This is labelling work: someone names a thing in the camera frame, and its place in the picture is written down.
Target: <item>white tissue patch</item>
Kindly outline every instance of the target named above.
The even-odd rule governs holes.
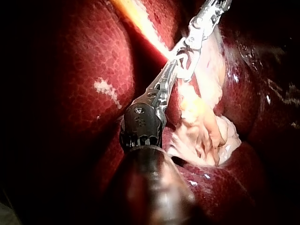
[[[117,105],[118,109],[122,108],[122,105],[118,100],[116,89],[111,84],[108,84],[107,81],[103,80],[103,78],[100,77],[98,81],[94,82],[94,88],[98,93],[103,93],[110,96],[112,101]]]

